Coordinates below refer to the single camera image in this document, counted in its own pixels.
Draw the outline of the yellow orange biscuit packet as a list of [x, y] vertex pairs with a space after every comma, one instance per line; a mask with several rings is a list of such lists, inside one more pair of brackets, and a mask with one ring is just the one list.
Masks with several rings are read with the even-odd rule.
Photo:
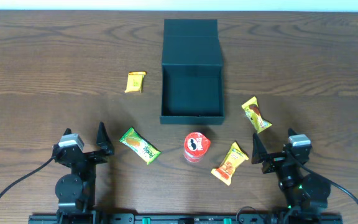
[[218, 168], [212, 169], [211, 173], [226, 185], [230, 186], [236, 169], [244, 161], [248, 160], [248, 155], [242, 151], [238, 143], [235, 141], [232, 143], [231, 148], [222, 163]]

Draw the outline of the green yellow snack packet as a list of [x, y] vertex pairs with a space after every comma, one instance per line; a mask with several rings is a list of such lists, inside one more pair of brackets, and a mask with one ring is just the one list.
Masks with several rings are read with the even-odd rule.
[[147, 165], [151, 164], [161, 152], [145, 140], [133, 127], [120, 138], [120, 142], [132, 149]]

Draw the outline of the yellow chocolate bar wrapper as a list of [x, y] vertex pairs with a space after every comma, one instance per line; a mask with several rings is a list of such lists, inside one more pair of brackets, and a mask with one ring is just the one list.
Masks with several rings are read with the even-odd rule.
[[262, 115], [260, 114], [259, 104], [255, 96], [242, 104], [241, 107], [257, 133], [261, 133], [265, 129], [272, 126], [272, 123], [263, 119]]

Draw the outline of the small yellow snack packet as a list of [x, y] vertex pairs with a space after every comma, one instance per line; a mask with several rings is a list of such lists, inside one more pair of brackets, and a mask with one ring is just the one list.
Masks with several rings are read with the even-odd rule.
[[142, 92], [143, 79], [146, 76], [146, 71], [129, 72], [127, 78], [127, 85], [125, 93]]

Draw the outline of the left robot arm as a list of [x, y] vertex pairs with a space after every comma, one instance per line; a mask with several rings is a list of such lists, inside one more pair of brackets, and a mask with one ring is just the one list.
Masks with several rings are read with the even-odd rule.
[[99, 150], [84, 152], [84, 142], [68, 128], [53, 146], [54, 161], [71, 169], [71, 173], [60, 178], [55, 186], [60, 213], [87, 213], [93, 209], [96, 166], [107, 163], [107, 157], [114, 154], [114, 147], [102, 122], [99, 124], [96, 145]]

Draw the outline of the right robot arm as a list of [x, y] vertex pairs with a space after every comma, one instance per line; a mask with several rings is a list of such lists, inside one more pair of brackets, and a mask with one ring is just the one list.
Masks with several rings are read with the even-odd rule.
[[331, 184], [313, 175], [303, 175], [301, 167], [309, 161], [312, 149], [304, 134], [288, 130], [288, 143], [280, 152], [268, 153], [258, 134], [253, 134], [252, 164], [262, 164], [262, 173], [276, 173], [278, 186], [287, 204], [301, 211], [320, 213], [328, 207]]

